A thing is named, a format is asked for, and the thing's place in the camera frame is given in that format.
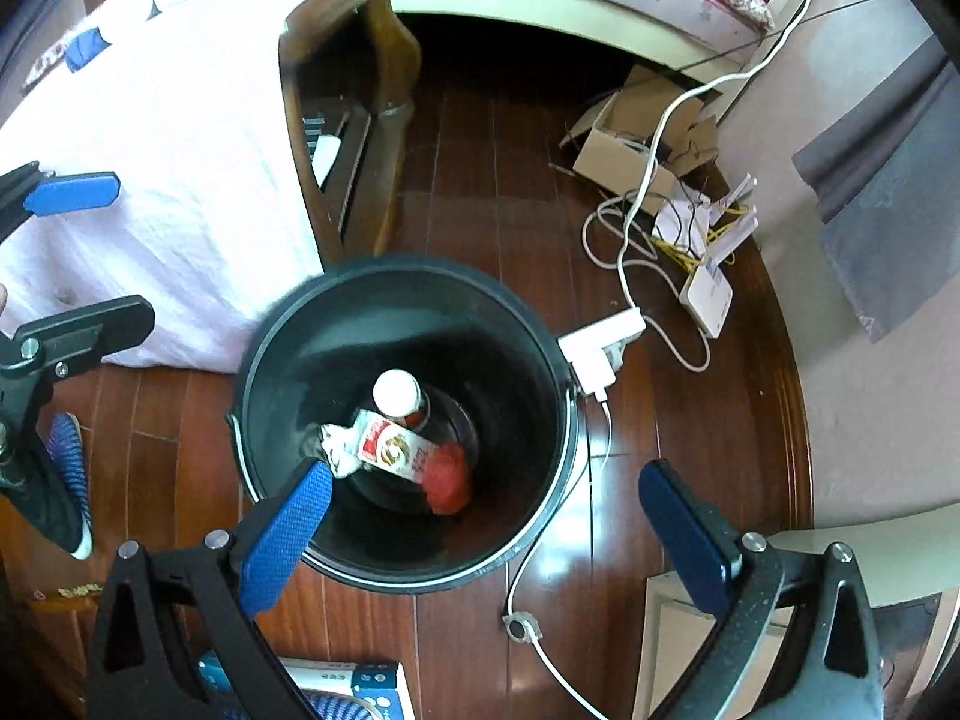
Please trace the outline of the grey hanging cloth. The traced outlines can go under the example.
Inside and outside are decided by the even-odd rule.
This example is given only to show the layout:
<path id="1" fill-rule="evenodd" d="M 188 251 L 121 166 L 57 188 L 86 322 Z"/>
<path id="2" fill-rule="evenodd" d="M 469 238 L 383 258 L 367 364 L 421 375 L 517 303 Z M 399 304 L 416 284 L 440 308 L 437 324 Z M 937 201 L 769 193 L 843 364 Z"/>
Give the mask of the grey hanging cloth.
<path id="1" fill-rule="evenodd" d="M 793 156 L 820 245 L 872 341 L 958 275 L 958 70 L 930 37 Z"/>

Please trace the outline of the white router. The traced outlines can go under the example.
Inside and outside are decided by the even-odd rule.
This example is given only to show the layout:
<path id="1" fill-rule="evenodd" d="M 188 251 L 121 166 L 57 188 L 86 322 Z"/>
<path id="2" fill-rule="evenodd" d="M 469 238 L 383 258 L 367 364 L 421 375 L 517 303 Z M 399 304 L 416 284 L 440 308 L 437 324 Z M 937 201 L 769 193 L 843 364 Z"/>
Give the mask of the white router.
<path id="1" fill-rule="evenodd" d="M 757 227 L 757 209 L 750 206 L 745 215 L 728 224 L 719 236 L 709 241 L 704 259 L 688 275 L 680 291 L 680 302 L 708 340 L 719 338 L 734 296 L 731 283 L 722 273 L 721 263 L 726 262 Z"/>

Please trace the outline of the pink tablecloth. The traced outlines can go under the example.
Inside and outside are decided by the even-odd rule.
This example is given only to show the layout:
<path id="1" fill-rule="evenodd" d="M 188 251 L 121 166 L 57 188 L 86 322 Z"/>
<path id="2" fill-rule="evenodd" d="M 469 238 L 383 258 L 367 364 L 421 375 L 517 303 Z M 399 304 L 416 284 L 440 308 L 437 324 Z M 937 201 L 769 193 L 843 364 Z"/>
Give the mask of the pink tablecloth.
<path id="1" fill-rule="evenodd" d="M 5 330 L 139 294 L 124 366 L 231 372 L 322 260 L 291 153 L 280 43 L 306 0 L 107 0 L 103 52 L 52 70 L 2 128 L 3 166 L 110 171 L 104 208 L 26 221 L 2 247 Z"/>

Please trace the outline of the blue patterned shoe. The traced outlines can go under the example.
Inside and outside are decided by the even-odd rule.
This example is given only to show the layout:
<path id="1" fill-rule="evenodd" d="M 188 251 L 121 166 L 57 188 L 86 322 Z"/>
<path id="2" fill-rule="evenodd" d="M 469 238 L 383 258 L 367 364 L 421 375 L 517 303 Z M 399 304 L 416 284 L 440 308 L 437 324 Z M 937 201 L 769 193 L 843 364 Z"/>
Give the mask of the blue patterned shoe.
<path id="1" fill-rule="evenodd" d="M 89 505 L 82 426 L 75 415 L 60 411 L 53 417 L 46 449 L 82 527 L 78 543 L 71 548 L 70 555 L 76 561 L 86 561 L 94 550 L 93 515 Z"/>

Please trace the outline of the white blue box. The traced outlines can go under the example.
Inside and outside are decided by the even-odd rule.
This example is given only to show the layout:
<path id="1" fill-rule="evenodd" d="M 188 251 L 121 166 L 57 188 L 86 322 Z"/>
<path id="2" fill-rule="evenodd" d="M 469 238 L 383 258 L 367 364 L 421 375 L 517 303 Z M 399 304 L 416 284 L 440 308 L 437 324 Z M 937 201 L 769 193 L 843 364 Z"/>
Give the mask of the white blue box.
<path id="1" fill-rule="evenodd" d="M 415 718 L 407 676 L 397 661 L 282 658 L 280 663 L 319 718 Z M 213 706 L 224 718 L 249 718 L 213 652 L 199 658 L 199 673 Z"/>

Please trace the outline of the white power strip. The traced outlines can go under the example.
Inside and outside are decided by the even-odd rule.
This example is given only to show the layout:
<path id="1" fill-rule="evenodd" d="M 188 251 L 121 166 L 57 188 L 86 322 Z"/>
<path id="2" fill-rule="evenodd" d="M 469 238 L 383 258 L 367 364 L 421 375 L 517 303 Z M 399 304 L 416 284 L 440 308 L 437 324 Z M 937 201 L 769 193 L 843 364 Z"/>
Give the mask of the white power strip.
<path id="1" fill-rule="evenodd" d="M 646 320 L 641 310 L 631 307 L 558 338 L 560 351 L 586 397 L 607 400 L 607 390 L 623 366 L 625 348 L 644 330 Z"/>

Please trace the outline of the brown cardboard box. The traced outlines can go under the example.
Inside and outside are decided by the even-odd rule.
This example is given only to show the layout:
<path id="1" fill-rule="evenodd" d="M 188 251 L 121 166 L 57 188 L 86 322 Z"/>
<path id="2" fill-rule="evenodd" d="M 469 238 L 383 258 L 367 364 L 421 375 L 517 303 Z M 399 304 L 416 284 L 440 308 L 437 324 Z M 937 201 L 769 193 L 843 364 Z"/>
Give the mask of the brown cardboard box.
<path id="1" fill-rule="evenodd" d="M 716 161 L 718 126 L 703 117 L 704 102 L 688 99 L 677 107 L 657 145 L 652 144 L 664 110 L 682 94 L 667 76 L 635 65 L 625 84 L 594 104 L 563 135 L 558 146 L 573 156 L 573 172 L 617 197 L 640 187 L 651 156 L 656 156 L 641 210 L 656 216 L 667 200 L 697 192 L 685 177 Z"/>

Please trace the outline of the red white crumpled wrapper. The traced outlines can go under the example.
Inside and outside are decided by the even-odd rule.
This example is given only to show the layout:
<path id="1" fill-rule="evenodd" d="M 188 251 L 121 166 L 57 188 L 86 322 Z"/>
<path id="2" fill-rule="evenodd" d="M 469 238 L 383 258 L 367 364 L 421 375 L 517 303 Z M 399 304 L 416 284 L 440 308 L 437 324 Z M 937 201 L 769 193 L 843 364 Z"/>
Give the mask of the red white crumpled wrapper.
<path id="1" fill-rule="evenodd" d="M 322 424 L 320 448 L 336 478 L 372 466 L 420 483 L 425 463 L 438 445 L 374 411 L 358 410 L 352 426 Z"/>

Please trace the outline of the black round trash bin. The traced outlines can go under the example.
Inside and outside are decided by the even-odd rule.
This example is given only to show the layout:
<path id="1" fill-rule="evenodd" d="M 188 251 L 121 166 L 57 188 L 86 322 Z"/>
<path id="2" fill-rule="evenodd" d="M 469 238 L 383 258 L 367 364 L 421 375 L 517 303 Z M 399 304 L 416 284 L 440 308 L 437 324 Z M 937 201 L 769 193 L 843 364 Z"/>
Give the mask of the black round trash bin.
<path id="1" fill-rule="evenodd" d="M 334 266 L 275 302 L 226 419 L 251 499 L 329 466 L 301 561 L 402 595 L 472 582 L 534 543 L 578 440 L 573 374 L 534 310 L 482 271 L 415 255 Z"/>

